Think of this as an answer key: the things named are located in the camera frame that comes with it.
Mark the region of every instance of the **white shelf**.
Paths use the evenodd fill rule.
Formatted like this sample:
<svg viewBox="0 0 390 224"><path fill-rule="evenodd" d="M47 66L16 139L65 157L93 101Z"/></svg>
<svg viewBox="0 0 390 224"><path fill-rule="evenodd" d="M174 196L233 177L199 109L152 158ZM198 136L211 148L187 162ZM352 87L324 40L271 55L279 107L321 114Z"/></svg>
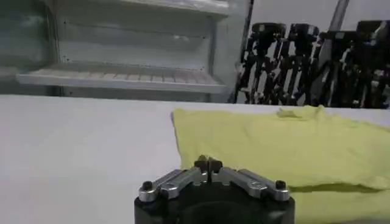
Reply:
<svg viewBox="0 0 390 224"><path fill-rule="evenodd" d="M55 65L18 74L23 84L87 88L151 89L197 93L223 93L225 86L200 71L139 67Z"/></svg>
<svg viewBox="0 0 390 224"><path fill-rule="evenodd" d="M138 4L166 9L207 13L217 18L229 16L229 3L217 0L90 0L97 2L117 2L121 4Z"/></svg>

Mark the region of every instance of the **black screw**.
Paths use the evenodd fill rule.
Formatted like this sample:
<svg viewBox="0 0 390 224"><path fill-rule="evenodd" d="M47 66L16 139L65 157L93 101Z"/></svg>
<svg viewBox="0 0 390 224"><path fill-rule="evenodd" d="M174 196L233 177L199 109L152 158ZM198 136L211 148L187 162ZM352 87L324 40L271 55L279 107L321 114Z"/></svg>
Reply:
<svg viewBox="0 0 390 224"><path fill-rule="evenodd" d="M151 181L145 181L143 184L142 184L142 191L149 191L153 188L153 183Z"/></svg>
<svg viewBox="0 0 390 224"><path fill-rule="evenodd" d="M277 190L285 190L286 189L286 182L282 180L277 180L275 182L275 187Z"/></svg>

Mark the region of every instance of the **yellow towel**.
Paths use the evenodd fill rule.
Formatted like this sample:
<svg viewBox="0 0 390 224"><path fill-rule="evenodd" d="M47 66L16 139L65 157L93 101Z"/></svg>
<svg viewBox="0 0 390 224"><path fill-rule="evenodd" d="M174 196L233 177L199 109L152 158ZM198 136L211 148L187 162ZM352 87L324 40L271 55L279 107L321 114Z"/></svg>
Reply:
<svg viewBox="0 0 390 224"><path fill-rule="evenodd" d="M207 155L285 180L298 224L390 220L390 128L330 116L323 107L275 114L175 110L173 117L183 168Z"/></svg>

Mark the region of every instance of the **table surface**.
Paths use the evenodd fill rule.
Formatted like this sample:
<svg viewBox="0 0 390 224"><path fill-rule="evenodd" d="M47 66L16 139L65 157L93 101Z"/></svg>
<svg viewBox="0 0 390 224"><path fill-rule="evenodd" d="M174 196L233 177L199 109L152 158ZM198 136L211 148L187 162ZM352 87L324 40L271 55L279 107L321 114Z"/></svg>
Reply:
<svg viewBox="0 0 390 224"><path fill-rule="evenodd" d="M134 223L140 184L180 166L176 108L280 107L0 96L0 223ZM327 111L390 127L390 111Z"/></svg>

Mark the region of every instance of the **white wall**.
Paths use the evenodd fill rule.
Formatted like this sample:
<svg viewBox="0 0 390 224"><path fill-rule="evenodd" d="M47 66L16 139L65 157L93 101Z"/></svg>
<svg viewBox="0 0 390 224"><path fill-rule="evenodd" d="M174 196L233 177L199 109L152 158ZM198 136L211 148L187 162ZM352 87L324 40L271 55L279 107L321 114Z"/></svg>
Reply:
<svg viewBox="0 0 390 224"><path fill-rule="evenodd" d="M361 20L390 20L389 0L350 0L342 30L356 30Z"/></svg>
<svg viewBox="0 0 390 224"><path fill-rule="evenodd" d="M252 23L309 23L329 28L338 0L255 0Z"/></svg>

